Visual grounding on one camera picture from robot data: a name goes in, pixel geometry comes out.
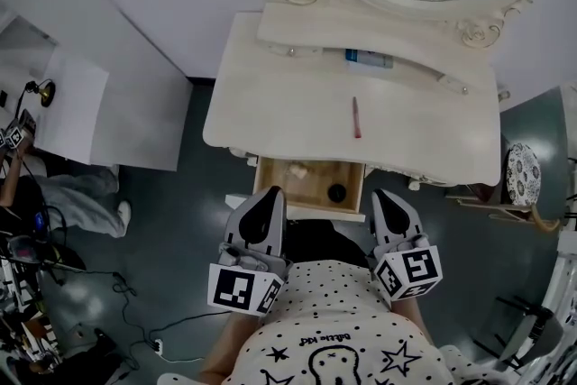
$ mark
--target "black round object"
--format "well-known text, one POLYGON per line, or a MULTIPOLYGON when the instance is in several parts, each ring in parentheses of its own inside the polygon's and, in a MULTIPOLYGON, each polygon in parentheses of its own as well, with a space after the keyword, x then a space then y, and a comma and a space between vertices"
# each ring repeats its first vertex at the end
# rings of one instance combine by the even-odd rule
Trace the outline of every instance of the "black round object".
POLYGON ((332 185, 328 189, 328 198, 337 204, 343 202, 346 198, 346 188, 343 185, 339 185, 338 183, 332 185))

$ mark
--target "white sneaker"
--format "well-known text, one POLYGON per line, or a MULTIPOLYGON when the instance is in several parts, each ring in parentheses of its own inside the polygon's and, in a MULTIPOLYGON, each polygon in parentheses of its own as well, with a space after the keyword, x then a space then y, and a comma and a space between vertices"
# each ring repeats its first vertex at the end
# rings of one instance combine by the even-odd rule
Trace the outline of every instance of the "white sneaker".
POLYGON ((128 224, 130 224, 130 219, 133 217, 133 208, 128 201, 121 201, 116 209, 118 212, 118 216, 123 222, 124 225, 124 234, 126 234, 126 230, 128 229, 128 224))
POLYGON ((116 190, 114 192, 117 193, 120 189, 120 181, 118 179, 120 175, 120 166, 118 164, 115 164, 111 167, 107 167, 107 169, 110 171, 110 173, 114 175, 114 178, 116 179, 116 190))

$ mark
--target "wall outlet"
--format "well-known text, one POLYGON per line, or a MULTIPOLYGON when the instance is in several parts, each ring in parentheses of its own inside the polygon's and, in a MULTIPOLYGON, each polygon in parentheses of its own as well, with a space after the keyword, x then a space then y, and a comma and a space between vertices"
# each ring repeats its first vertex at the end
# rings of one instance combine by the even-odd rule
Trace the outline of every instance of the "wall outlet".
POLYGON ((160 338, 157 338, 157 339, 154 341, 154 343, 157 344, 157 346, 158 346, 158 349, 155 350, 154 352, 155 352, 156 354, 158 354, 159 356, 162 356, 162 351, 164 350, 164 344, 162 343, 161 339, 160 339, 160 338))

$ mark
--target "black cable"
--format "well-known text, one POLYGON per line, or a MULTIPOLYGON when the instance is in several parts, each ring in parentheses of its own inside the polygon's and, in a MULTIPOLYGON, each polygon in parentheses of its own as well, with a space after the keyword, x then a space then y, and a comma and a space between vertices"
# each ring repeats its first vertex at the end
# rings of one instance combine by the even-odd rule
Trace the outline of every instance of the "black cable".
MULTIPOLYGON (((22 162, 22 165, 24 166, 24 168, 28 171, 30 178, 34 181, 34 183, 36 183, 36 187, 38 188, 38 192, 40 193, 42 207, 44 209, 44 213, 42 214, 42 217, 44 218, 44 221, 46 223, 46 228, 48 229, 50 239, 52 237, 52 226, 50 224, 50 215, 48 213, 48 210, 53 209, 53 210, 56 210, 58 212, 58 214, 60 215, 60 227, 62 228, 62 232, 64 233, 64 248, 67 249, 68 247, 66 244, 68 242, 69 229, 68 229, 68 225, 66 223, 66 218, 64 217, 64 214, 62 214, 62 211, 59 208, 57 208, 55 206, 48 206, 46 204, 46 200, 44 199, 44 195, 42 194, 42 188, 40 186, 40 183, 38 183, 38 180, 36 179, 36 177, 34 177, 34 174, 26 165, 26 162, 24 162, 24 159, 18 155, 18 152, 16 152, 16 155, 18 156, 18 159, 20 159, 20 161, 22 162)), ((55 263, 62 263, 62 256, 60 256, 55 263)))
POLYGON ((124 306, 122 309, 123 321, 126 325, 129 325, 130 327, 138 328, 142 334, 142 340, 138 340, 138 341, 130 344, 128 347, 128 356, 125 356, 123 358, 126 365, 132 371, 138 371, 141 368, 141 366, 140 366, 140 363, 136 360, 136 358, 133 355, 133 347, 137 344, 146 344, 148 347, 150 347, 152 350, 154 350, 155 345, 153 344, 153 342, 150 342, 146 339, 146 330, 144 329, 144 327, 142 327, 141 325, 138 325, 138 324, 133 324, 133 323, 129 322, 128 319, 126 319, 126 309, 130 305, 130 299, 128 298, 127 294, 130 294, 133 297, 138 297, 138 292, 136 292, 136 289, 129 286, 128 282, 126 281, 124 276, 122 274, 120 274, 118 271, 84 271, 84 270, 72 270, 70 268, 61 268, 61 267, 58 267, 57 270, 68 271, 68 272, 75 273, 75 274, 104 274, 104 275, 108 275, 108 276, 113 276, 116 279, 116 283, 112 286, 112 290, 116 294, 122 294, 124 296, 125 302, 124 302, 124 306))
POLYGON ((189 316, 189 317, 185 317, 183 319, 180 319, 179 321, 176 321, 174 323, 170 323, 165 325, 164 327, 160 328, 160 329, 152 329, 149 333, 148 333, 148 339, 152 341, 152 333, 153 332, 163 332, 167 329, 170 329, 171 327, 174 327, 175 325, 180 325, 186 321, 192 321, 193 319, 199 319, 200 317, 205 317, 205 316, 216 316, 216 315, 225 315, 227 313, 230 313, 230 311, 219 311, 217 313, 205 313, 204 315, 197 315, 197 316, 189 316))
POLYGON ((36 84, 36 82, 34 82, 33 80, 26 83, 26 85, 24 86, 24 90, 22 91, 22 93, 20 94, 20 97, 18 98, 18 105, 16 105, 16 112, 14 114, 14 117, 16 119, 18 119, 18 114, 20 114, 20 106, 22 105, 24 93, 38 93, 38 91, 40 90, 40 87, 43 86, 44 84, 46 84, 47 82, 52 82, 52 79, 47 78, 47 79, 43 80, 40 84, 36 84))
POLYGON ((123 374, 120 374, 118 376, 118 379, 116 379, 115 381, 113 381, 110 385, 114 385, 115 383, 118 383, 120 380, 124 380, 126 379, 126 377, 128 377, 128 374, 130 374, 130 372, 125 372, 123 374))

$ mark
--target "star print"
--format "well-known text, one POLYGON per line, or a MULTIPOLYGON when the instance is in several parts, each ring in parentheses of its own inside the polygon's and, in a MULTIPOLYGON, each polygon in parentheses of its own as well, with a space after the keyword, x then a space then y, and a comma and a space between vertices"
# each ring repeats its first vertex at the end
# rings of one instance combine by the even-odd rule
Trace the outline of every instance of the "star print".
POLYGON ((283 348, 282 350, 277 350, 274 346, 272 346, 271 348, 272 353, 267 354, 267 356, 272 356, 274 358, 274 362, 277 362, 278 360, 286 360, 289 358, 289 356, 285 354, 285 352, 287 351, 286 348, 283 348))
POLYGON ((407 364, 421 358, 421 356, 411 356, 410 354, 407 354, 407 340, 405 340, 403 346, 401 346, 396 353, 383 351, 383 354, 387 356, 389 362, 381 372, 390 371, 391 369, 396 368, 401 374, 403 374, 403 377, 407 377, 407 364))
POLYGON ((265 374, 267 377, 267 383, 266 385, 271 385, 271 383, 280 383, 281 385, 289 385, 290 381, 293 380, 295 378, 294 375, 291 375, 290 377, 288 377, 287 379, 282 379, 282 380, 276 380, 274 377, 272 377, 268 371, 265 371, 264 369, 261 369, 261 373, 265 374))

